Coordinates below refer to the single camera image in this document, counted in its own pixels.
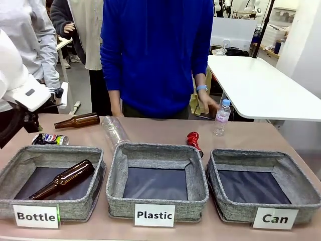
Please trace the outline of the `person's left hand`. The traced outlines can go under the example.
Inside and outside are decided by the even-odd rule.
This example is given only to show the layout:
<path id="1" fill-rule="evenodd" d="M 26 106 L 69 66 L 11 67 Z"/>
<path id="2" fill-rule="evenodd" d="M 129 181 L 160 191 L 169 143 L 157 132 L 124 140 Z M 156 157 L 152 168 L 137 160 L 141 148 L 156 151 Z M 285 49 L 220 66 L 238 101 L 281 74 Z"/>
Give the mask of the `person's left hand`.
<path id="1" fill-rule="evenodd" d="M 215 117 L 220 106 L 208 95 L 204 89 L 198 91 L 198 98 L 203 107 L 204 114 Z"/>

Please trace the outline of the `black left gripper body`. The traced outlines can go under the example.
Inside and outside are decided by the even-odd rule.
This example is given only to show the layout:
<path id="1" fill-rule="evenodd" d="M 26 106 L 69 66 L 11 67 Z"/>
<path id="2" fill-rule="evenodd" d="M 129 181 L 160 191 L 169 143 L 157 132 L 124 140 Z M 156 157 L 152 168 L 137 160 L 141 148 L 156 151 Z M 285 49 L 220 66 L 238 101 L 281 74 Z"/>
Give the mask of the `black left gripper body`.
<path id="1" fill-rule="evenodd" d="M 1 112 L 1 149 L 24 128 L 28 133 L 40 130 L 39 111 L 30 111 L 11 103 L 12 109 Z"/>

